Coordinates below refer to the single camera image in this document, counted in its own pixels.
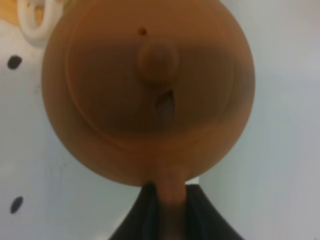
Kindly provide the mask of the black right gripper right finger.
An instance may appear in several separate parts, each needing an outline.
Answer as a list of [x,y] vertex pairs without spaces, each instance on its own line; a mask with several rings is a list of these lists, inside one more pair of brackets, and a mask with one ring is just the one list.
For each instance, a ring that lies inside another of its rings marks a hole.
[[243,240],[221,216],[198,184],[186,186],[187,240]]

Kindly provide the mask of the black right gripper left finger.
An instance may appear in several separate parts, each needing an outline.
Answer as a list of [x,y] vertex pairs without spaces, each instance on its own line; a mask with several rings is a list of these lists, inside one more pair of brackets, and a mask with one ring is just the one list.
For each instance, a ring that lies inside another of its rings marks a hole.
[[109,239],[160,240],[161,210],[156,186],[153,183],[144,185],[129,213]]

